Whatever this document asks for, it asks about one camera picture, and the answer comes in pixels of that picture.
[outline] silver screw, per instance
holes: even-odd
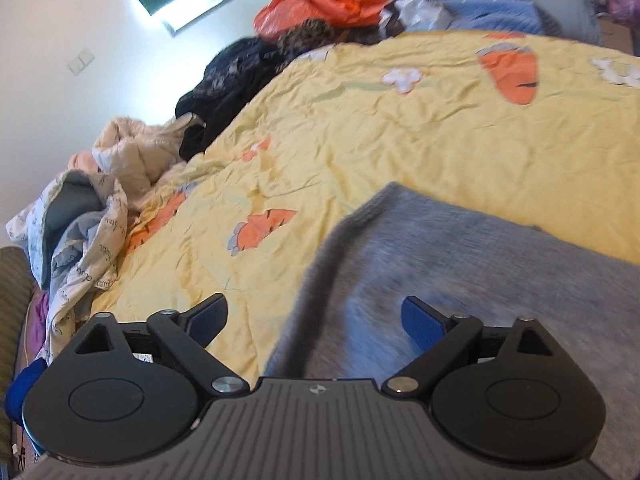
[[[239,377],[219,377],[211,383],[211,387],[220,394],[234,394],[244,387],[244,381]]]
[[[408,394],[418,389],[418,381],[412,377],[394,377],[386,382],[386,386],[398,394]]]

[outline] white wall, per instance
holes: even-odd
[[[168,120],[269,1],[233,0],[172,38],[137,0],[0,0],[0,246],[5,222],[112,116]],[[84,47],[95,60],[73,76]]]

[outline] gray cloth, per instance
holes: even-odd
[[[420,353],[401,326],[409,295],[487,325],[535,316],[605,399],[594,462],[631,479],[640,470],[639,285],[640,267],[389,184],[319,250],[266,374],[380,383]]]

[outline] pink bag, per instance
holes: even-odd
[[[640,27],[640,0],[609,0],[607,7],[618,22]]]

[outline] bed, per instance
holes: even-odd
[[[636,58],[573,41],[441,32],[314,51],[158,189],[92,312],[140,321],[222,292],[207,349],[255,383],[318,247],[391,181],[640,264],[639,100]]]

